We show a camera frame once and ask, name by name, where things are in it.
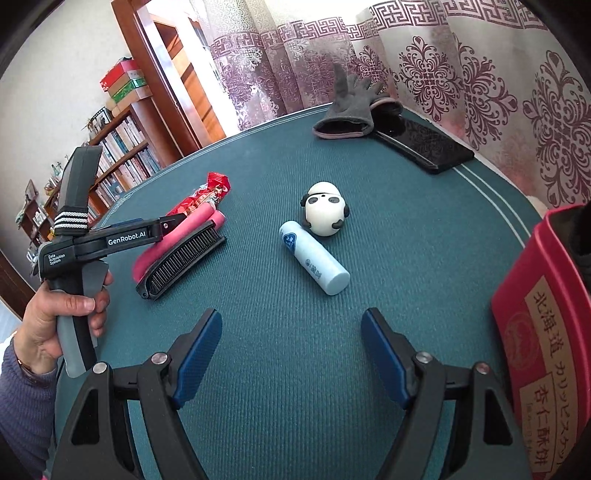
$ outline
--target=blue gripper pad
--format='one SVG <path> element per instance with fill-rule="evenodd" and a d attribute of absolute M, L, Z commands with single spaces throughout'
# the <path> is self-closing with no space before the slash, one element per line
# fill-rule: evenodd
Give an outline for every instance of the blue gripper pad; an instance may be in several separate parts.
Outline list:
<path fill-rule="evenodd" d="M 195 397 L 221 337 L 222 316 L 213 312 L 178 368 L 177 387 L 170 397 L 177 410 Z"/>
<path fill-rule="evenodd" d="M 376 319 L 378 315 L 382 320 L 381 322 Z M 387 333 L 390 334 L 389 336 L 399 334 L 395 334 L 391 330 L 385 334 L 379 323 L 384 324 L 384 328 L 389 330 L 388 325 L 377 309 L 366 310 L 361 318 L 361 337 L 365 349 L 378 369 L 379 377 L 388 397 L 406 410 L 417 393 L 418 388 L 415 388 L 416 379 L 408 378 L 410 374 L 408 366 L 405 367 L 386 337 Z"/>

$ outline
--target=blue logo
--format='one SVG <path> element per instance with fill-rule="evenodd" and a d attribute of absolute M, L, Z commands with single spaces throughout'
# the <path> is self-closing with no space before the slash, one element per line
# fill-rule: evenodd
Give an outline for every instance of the blue logo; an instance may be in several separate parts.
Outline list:
<path fill-rule="evenodd" d="M 294 233 L 288 233 L 287 235 L 283 236 L 283 241 L 287 245 L 287 248 L 290 249 L 290 252 L 295 255 L 296 253 L 296 235 Z"/>

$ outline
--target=green box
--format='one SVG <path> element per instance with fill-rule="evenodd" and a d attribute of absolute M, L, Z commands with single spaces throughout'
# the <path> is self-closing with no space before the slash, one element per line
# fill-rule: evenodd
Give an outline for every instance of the green box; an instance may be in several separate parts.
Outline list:
<path fill-rule="evenodd" d="M 143 87 L 144 85 L 146 85 L 146 79 L 144 78 L 130 80 L 125 85 L 123 85 L 123 88 L 121 90 L 119 90 L 116 94 L 113 95 L 113 100 L 116 103 L 119 103 L 129 92 L 131 92 L 131 90 Z"/>

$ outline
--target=pink handle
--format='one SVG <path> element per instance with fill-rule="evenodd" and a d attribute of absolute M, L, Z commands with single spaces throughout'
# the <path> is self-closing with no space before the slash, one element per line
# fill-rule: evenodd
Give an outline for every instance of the pink handle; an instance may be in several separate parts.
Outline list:
<path fill-rule="evenodd" d="M 208 220 L 213 220 L 213 223 L 216 225 L 216 230 L 219 230 L 224 224 L 226 217 L 224 217 L 224 214 L 216 210 L 210 203 L 202 203 L 194 212 L 189 214 L 178 227 L 166 235 L 160 242 L 146 249 L 135 260 L 134 266 L 131 268 L 132 278 L 136 282 L 139 282 L 156 260 L 175 246 L 178 241 L 182 240 Z"/>

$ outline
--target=black and white strap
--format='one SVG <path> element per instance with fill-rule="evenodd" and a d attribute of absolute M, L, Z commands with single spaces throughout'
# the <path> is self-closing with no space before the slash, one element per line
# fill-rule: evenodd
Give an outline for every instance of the black and white strap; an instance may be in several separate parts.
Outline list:
<path fill-rule="evenodd" d="M 79 228 L 88 229 L 88 213 L 86 212 L 60 212 L 55 219 L 54 229 Z"/>

